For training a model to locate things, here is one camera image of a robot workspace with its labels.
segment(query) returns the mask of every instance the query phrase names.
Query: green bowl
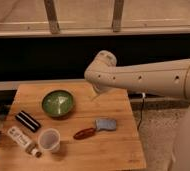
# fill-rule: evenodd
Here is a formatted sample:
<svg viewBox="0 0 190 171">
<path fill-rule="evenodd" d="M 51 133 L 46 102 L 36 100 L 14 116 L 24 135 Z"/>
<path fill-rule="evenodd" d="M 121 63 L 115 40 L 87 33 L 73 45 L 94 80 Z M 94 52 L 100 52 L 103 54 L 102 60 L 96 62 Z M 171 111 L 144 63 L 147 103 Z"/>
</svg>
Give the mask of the green bowl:
<svg viewBox="0 0 190 171">
<path fill-rule="evenodd" d="M 74 98 L 68 91 L 56 90 L 48 93 L 43 101 L 42 108 L 50 117 L 61 117 L 68 114 L 74 106 Z"/>
</svg>

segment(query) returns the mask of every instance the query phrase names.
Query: eraser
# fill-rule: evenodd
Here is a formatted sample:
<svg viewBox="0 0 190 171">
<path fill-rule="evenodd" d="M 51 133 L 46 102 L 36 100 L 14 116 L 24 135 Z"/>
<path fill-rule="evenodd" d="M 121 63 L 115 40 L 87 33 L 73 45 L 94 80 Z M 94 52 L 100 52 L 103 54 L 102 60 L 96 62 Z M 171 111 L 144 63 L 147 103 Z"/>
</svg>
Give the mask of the eraser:
<svg viewBox="0 0 190 171">
<path fill-rule="evenodd" d="M 28 113 L 24 112 L 23 110 L 15 116 L 16 120 L 30 129 L 32 132 L 36 132 L 40 127 L 41 124 L 32 118 Z"/>
</svg>

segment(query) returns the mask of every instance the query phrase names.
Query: clear plastic cup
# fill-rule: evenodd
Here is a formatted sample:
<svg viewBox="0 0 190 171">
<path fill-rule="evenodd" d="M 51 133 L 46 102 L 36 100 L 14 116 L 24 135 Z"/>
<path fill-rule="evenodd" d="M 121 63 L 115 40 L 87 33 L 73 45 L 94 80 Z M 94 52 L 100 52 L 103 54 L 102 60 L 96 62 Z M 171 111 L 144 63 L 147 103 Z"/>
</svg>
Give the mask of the clear plastic cup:
<svg viewBox="0 0 190 171">
<path fill-rule="evenodd" d="M 60 133 L 54 128 L 45 129 L 38 137 L 38 145 L 45 151 L 57 153 L 60 149 Z"/>
</svg>

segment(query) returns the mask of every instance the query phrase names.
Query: red handle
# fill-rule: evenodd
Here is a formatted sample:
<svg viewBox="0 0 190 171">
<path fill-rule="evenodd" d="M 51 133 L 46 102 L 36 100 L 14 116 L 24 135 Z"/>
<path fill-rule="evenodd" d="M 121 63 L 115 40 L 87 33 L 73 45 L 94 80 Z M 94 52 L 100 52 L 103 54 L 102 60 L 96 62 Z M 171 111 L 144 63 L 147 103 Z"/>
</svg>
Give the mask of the red handle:
<svg viewBox="0 0 190 171">
<path fill-rule="evenodd" d="M 88 137 L 91 137 L 92 135 L 94 135 L 95 132 L 96 132 L 96 129 L 95 129 L 95 128 L 83 129 L 83 130 L 77 132 L 77 133 L 74 135 L 74 139 L 76 139 L 76 140 L 81 140 L 81 139 L 84 139 L 84 138 L 88 138 Z"/>
</svg>

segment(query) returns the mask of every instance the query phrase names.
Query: black wall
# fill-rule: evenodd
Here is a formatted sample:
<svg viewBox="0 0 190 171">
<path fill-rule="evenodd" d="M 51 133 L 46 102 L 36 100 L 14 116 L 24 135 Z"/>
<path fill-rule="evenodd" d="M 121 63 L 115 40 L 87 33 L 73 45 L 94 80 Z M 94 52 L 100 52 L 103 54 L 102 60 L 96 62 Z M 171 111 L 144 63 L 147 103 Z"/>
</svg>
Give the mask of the black wall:
<svg viewBox="0 0 190 171">
<path fill-rule="evenodd" d="M 0 38 L 0 81 L 83 78 L 102 49 L 119 66 L 190 58 L 190 34 Z"/>
</svg>

